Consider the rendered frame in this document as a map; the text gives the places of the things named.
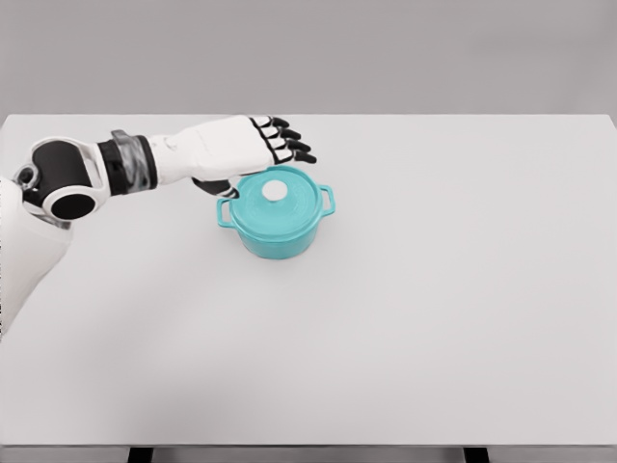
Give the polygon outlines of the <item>teal pot lid with white knob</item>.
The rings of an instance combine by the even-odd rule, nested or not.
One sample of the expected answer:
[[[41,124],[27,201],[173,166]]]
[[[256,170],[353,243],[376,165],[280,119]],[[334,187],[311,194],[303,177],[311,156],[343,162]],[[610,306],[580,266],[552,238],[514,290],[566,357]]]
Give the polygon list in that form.
[[[280,182],[285,195],[270,200],[264,194],[269,182]],[[283,241],[303,234],[321,217],[323,198],[317,183],[305,172],[276,166],[243,177],[236,186],[239,197],[228,203],[230,223],[261,241]]]

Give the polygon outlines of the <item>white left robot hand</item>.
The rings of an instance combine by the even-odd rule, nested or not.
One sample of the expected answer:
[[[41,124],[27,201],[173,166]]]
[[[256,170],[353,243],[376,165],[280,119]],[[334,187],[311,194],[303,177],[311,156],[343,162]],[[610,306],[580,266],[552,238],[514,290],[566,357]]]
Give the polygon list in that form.
[[[187,130],[190,178],[202,191],[236,198],[231,181],[289,162],[317,158],[290,123],[274,116],[233,116]]]

